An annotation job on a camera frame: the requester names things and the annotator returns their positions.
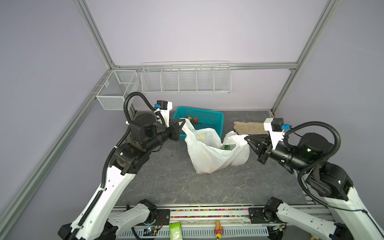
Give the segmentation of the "white plastic bag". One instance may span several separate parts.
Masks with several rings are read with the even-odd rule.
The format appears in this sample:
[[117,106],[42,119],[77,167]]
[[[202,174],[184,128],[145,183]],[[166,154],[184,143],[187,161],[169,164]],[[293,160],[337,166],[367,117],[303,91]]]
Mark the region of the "white plastic bag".
[[229,165],[239,166],[249,159],[247,135],[231,131],[222,141],[214,129],[196,130],[190,120],[185,121],[182,130],[186,134],[188,154],[197,174],[211,174]]

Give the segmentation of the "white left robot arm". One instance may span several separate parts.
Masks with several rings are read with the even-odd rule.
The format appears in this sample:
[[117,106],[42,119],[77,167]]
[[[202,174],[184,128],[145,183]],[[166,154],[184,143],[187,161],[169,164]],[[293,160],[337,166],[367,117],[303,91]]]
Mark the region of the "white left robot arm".
[[127,131],[109,153],[101,183],[87,206],[72,223],[59,229],[61,239],[114,240],[119,233],[136,225],[153,225],[160,219],[157,206],[146,199],[116,217],[109,216],[150,155],[158,152],[164,142],[180,139],[186,121],[170,119],[172,108],[172,102],[162,100],[152,105],[140,92],[127,96],[123,105]]

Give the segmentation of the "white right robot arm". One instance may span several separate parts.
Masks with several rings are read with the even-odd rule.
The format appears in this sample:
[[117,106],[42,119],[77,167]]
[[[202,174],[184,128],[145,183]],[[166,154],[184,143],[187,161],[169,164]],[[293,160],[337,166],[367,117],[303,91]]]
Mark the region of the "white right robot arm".
[[321,240],[381,240],[384,232],[360,199],[347,172],[330,163],[341,147],[339,132],[329,124],[311,121],[296,127],[283,119],[264,122],[264,135],[246,136],[246,141],[264,164],[278,162],[289,173],[297,173],[304,193],[320,205],[335,210],[339,223],[302,212],[272,197],[262,208],[250,208],[253,224],[276,224],[269,229],[271,240],[280,240],[287,224]]

